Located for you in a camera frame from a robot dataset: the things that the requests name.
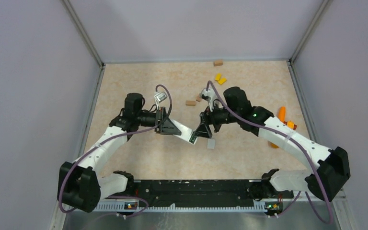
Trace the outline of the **green battery long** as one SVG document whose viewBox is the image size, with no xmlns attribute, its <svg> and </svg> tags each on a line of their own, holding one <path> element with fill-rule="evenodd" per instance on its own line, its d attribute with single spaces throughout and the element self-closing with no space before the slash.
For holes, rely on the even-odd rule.
<svg viewBox="0 0 368 230">
<path fill-rule="evenodd" d="M 197 137 L 195 135 L 192 135 L 189 139 L 189 142 L 192 144 L 195 144 Z"/>
</svg>

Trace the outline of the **white remote battery cover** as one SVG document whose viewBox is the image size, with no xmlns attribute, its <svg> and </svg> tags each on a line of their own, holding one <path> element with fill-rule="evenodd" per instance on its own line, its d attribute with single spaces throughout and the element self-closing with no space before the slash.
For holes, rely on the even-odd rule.
<svg viewBox="0 0 368 230">
<path fill-rule="evenodd" d="M 216 141 L 214 139 L 208 139 L 207 140 L 207 149 L 214 149 L 216 145 Z"/>
</svg>

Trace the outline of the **white remote control with buttons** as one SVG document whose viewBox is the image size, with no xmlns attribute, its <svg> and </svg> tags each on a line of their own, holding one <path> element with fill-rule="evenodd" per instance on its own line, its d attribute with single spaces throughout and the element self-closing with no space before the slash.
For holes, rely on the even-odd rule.
<svg viewBox="0 0 368 230">
<path fill-rule="evenodd" d="M 194 130 L 192 130 L 191 128 L 181 124 L 180 122 L 174 120 L 174 123 L 179 127 L 179 129 L 181 130 L 182 134 L 180 136 L 178 135 L 174 135 L 175 137 L 183 140 L 183 141 L 186 141 L 187 143 L 190 143 L 189 142 L 189 139 L 192 135 L 195 135 L 195 132 Z"/>
</svg>

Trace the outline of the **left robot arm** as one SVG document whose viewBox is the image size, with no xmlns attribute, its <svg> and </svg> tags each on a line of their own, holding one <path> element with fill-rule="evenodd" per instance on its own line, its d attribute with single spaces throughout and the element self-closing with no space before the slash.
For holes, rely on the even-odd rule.
<svg viewBox="0 0 368 230">
<path fill-rule="evenodd" d="M 71 211 L 79 209 L 92 212 L 100 200 L 118 193 L 129 198 L 134 193 L 134 185 L 128 174 L 117 172 L 101 178 L 98 171 L 106 165 L 111 156 L 135 134 L 148 132 L 169 121 L 172 108 L 155 112 L 144 110 L 145 99 L 140 93 L 129 93 L 124 107 L 109 123 L 105 133 L 91 148 L 74 162 L 64 162 L 59 170 L 57 200 L 62 212 L 68 205 Z"/>
</svg>

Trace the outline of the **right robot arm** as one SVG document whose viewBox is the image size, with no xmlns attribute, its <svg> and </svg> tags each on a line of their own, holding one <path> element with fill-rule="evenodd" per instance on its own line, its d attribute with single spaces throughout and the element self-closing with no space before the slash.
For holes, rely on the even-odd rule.
<svg viewBox="0 0 368 230">
<path fill-rule="evenodd" d="M 275 197 L 282 191 L 310 192 L 322 201 L 332 201 L 350 178 L 347 152 L 331 149 L 299 134 L 272 112 L 253 106 L 240 87 L 231 87 L 224 96 L 216 94 L 212 86 L 204 88 L 201 98 L 208 107 L 200 114 L 197 137 L 212 138 L 222 125 L 236 123 L 246 132 L 263 138 L 301 162 L 304 170 L 272 169 L 262 176 L 262 192 Z"/>
</svg>

